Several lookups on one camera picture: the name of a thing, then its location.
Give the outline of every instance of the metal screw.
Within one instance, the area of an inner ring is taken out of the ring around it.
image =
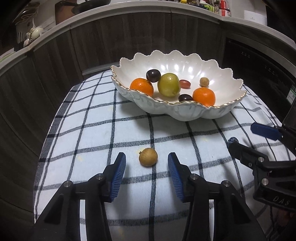
[[[63,185],[64,185],[65,188],[68,188],[68,187],[70,187],[72,185],[72,182],[71,181],[65,181],[63,183]]]
[[[102,174],[102,173],[99,173],[99,174],[96,175],[97,180],[101,180],[103,178],[104,178],[104,174]]]
[[[268,185],[268,179],[267,179],[267,178],[263,178],[263,179],[261,180],[261,183],[262,183],[263,186]]]
[[[196,180],[196,179],[198,179],[198,175],[195,173],[192,173],[192,174],[190,174],[190,178],[193,180]]]
[[[222,183],[223,183],[223,185],[226,186],[226,187],[230,187],[230,186],[231,186],[231,182],[230,182],[230,181],[225,180],[225,181],[223,181]]]

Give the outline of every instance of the kitchen cabinet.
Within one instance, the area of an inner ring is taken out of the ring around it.
[[[265,32],[259,31],[258,29],[236,23],[222,22],[221,26],[223,27],[223,29],[225,29],[227,33],[235,33],[237,35],[247,37],[261,44],[264,44],[265,46],[273,50],[276,50],[280,55],[289,60],[293,65],[296,65],[295,50],[287,43],[279,40],[278,38],[275,38]]]
[[[0,76],[0,114],[37,156],[55,112],[31,58],[24,58]]]
[[[294,101],[290,111],[288,112],[286,118],[283,121],[283,124],[296,129],[296,101]]]
[[[83,81],[70,30],[34,50],[32,59],[44,91],[57,110],[69,90]]]
[[[172,13],[172,50],[183,55],[197,53],[203,60],[215,59],[221,64],[225,39],[219,23]]]
[[[26,240],[33,225],[33,184],[39,157],[2,115],[0,126],[0,236],[5,232],[4,240]]]
[[[172,49],[170,13],[129,13],[98,19],[71,29],[81,71],[132,59],[153,50],[169,53]]]

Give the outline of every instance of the table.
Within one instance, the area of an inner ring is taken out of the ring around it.
[[[253,135],[258,122],[281,125],[248,87],[247,96],[227,115],[215,119],[180,122],[167,115],[152,115],[122,97],[111,81],[111,72],[97,74],[74,86],[60,106],[44,142],[34,188],[35,221],[65,180],[87,181],[126,154],[126,170],[118,197],[106,203],[112,239],[181,240],[189,204],[176,197],[169,177],[167,157],[176,152],[180,162],[207,181],[229,180],[273,240],[276,210],[252,198],[252,170],[230,157],[226,141],[235,136],[241,144],[267,154],[270,160],[295,159],[279,141]],[[158,163],[139,164],[139,152],[152,147]],[[213,202],[210,201],[210,233]],[[80,211],[81,240],[86,240],[84,202]]]

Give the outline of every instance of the mandarin orange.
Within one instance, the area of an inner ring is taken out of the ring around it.
[[[152,96],[154,92],[151,82],[143,78],[134,79],[130,85],[130,89],[139,90],[149,96]]]
[[[207,107],[214,105],[216,101],[215,93],[211,89],[205,87],[197,88],[193,92],[192,98],[194,101]]]

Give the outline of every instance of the fruit bowl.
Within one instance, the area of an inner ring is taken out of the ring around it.
[[[179,80],[188,80],[190,89],[181,89],[180,94],[192,95],[200,87],[200,78],[207,77],[209,88],[214,91],[214,106],[206,107],[195,101],[178,101],[175,97],[165,97],[152,83],[152,97],[138,90],[130,90],[131,82],[136,78],[146,78],[146,72],[158,69],[161,74],[174,73]],[[191,121],[197,118],[215,119],[230,112],[246,96],[242,91],[242,79],[234,79],[232,69],[221,69],[216,60],[204,61],[198,54],[182,55],[174,50],[169,54],[155,50],[151,55],[136,53],[132,60],[121,58],[119,67],[111,66],[112,81],[118,92],[126,99],[133,101],[142,110],[150,114],[168,114],[179,121]]]

